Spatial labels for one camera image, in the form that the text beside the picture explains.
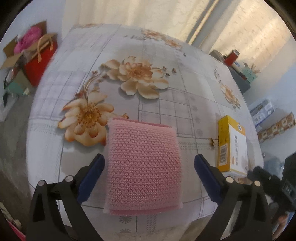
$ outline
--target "silver screw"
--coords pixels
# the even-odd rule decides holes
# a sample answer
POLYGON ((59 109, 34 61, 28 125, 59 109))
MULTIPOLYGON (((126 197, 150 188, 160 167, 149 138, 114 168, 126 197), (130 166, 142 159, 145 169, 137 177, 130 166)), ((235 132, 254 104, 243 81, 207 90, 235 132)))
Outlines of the silver screw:
POLYGON ((38 182, 38 186, 43 186, 45 184, 45 181, 44 180, 40 180, 39 182, 38 182))
POLYGON ((226 177, 226 181, 227 181, 228 183, 233 183, 233 182, 234 182, 234 180, 233 180, 232 177, 226 177))
POLYGON ((260 187, 261 186, 261 183, 259 181, 254 181, 254 184, 257 186, 257 187, 260 187))
POLYGON ((66 178, 65 178, 65 180, 66 180, 66 182, 72 182, 73 181, 73 179, 74 179, 74 177, 73 176, 71 176, 71 175, 69 175, 69 176, 66 176, 66 178))

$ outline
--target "yellow and white box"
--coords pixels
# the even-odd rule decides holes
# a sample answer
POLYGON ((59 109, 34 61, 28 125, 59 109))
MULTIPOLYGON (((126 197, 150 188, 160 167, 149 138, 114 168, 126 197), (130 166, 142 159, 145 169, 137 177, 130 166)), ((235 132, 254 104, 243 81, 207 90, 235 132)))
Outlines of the yellow and white box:
POLYGON ((244 127, 226 115, 218 121, 218 128, 218 169, 224 176, 246 177, 248 158, 244 127))

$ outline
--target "pink knitted cloth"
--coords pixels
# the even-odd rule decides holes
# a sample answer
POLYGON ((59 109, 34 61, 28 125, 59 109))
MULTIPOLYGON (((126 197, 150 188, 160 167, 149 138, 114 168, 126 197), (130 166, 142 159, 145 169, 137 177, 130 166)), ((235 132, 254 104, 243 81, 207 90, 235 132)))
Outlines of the pink knitted cloth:
POLYGON ((126 119, 112 120, 108 126, 104 212, 144 215, 181 208, 181 159, 175 130, 126 119))

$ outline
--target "open cardboard box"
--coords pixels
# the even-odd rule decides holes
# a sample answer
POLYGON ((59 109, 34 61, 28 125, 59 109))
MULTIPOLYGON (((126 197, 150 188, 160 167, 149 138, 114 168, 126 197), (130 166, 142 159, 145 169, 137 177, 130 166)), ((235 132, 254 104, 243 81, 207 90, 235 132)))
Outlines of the open cardboard box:
MULTIPOLYGON (((37 23, 37 24, 34 25, 34 26, 37 26, 37 27, 40 27, 41 28, 42 35, 44 35, 44 34, 47 33, 47 31, 46 31, 46 22, 47 22, 47 20, 42 21, 42 22, 39 22, 39 23, 37 23)), ((42 44, 44 44, 49 39, 49 37, 51 37, 53 41, 56 41, 57 33, 48 33, 48 36, 44 37, 41 40, 40 46, 42 46, 42 44)), ((14 67, 15 64, 18 62, 18 60, 24 54, 24 51, 22 51, 22 52, 20 52, 18 54, 14 54, 13 53, 13 50, 14 50, 16 44, 17 44, 16 38, 17 37, 15 37, 14 39, 12 39, 4 47, 3 51, 6 54, 7 59, 5 60, 5 62, 3 63, 3 65, 0 67, 0 69, 6 69, 6 68, 14 67)), ((32 52, 33 51, 37 51, 37 45, 38 45, 38 42, 33 43, 29 48, 26 49, 26 51, 32 51, 32 52)))

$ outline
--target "red can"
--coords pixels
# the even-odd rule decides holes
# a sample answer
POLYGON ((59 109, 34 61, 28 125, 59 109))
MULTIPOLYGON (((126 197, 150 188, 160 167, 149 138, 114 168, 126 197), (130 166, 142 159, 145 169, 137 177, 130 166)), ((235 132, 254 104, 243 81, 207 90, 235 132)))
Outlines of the red can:
POLYGON ((235 49, 232 50, 228 57, 224 60, 224 64, 231 66, 239 57, 239 52, 235 49))

